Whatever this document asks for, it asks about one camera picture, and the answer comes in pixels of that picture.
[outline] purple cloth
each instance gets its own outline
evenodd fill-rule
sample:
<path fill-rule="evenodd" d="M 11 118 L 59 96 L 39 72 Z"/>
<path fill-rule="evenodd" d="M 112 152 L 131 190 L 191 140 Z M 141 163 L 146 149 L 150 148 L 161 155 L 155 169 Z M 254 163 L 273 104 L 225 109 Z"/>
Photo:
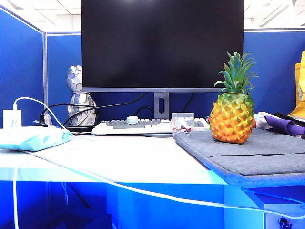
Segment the purple cloth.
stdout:
<path fill-rule="evenodd" d="M 293 121 L 274 118 L 267 115 L 265 116 L 265 119 L 267 120 L 267 123 L 278 133 L 291 136 L 305 134 L 305 128 L 296 125 Z"/>

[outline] yellow bag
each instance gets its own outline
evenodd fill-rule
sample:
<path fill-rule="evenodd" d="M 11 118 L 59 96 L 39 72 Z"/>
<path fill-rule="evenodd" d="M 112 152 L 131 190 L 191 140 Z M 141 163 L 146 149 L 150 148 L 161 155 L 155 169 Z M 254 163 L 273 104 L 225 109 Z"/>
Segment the yellow bag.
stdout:
<path fill-rule="evenodd" d="M 295 109 L 289 116 L 305 119 L 305 50 L 301 62 L 295 64 Z"/>

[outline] round button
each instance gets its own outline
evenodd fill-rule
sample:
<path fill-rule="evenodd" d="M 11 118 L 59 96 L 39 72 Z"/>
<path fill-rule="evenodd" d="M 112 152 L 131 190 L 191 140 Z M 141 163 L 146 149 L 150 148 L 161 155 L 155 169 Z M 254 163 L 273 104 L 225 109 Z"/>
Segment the round button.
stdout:
<path fill-rule="evenodd" d="M 126 123 L 128 124 L 136 124 L 139 122 L 138 116 L 129 116 L 126 118 Z"/>

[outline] white desk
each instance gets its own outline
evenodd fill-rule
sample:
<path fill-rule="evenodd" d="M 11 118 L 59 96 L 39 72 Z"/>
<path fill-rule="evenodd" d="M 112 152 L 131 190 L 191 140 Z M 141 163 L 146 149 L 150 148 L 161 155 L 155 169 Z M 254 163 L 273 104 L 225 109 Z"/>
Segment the white desk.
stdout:
<path fill-rule="evenodd" d="M 81 168 L 115 182 L 226 184 L 172 138 L 143 136 L 82 136 L 37 155 L 72 168 Z M 40 158 L 0 150 L 0 180 L 98 182 Z"/>

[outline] robot figurine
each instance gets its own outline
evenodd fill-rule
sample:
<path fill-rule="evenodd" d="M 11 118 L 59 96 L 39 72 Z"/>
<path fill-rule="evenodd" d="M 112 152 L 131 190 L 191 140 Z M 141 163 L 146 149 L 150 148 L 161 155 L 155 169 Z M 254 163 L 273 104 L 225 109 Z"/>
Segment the robot figurine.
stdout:
<path fill-rule="evenodd" d="M 82 67 L 77 65 L 69 68 L 69 74 L 67 77 L 68 87 L 73 91 L 73 96 L 70 101 L 71 104 L 79 105 L 91 105 L 96 106 L 95 101 L 92 99 L 89 92 L 82 91 Z M 68 106 L 68 115 L 72 115 L 88 109 L 84 106 Z M 69 122 L 69 126 L 91 126 L 95 124 L 96 113 L 95 110 L 89 110 L 81 113 L 79 116 L 72 118 Z"/>

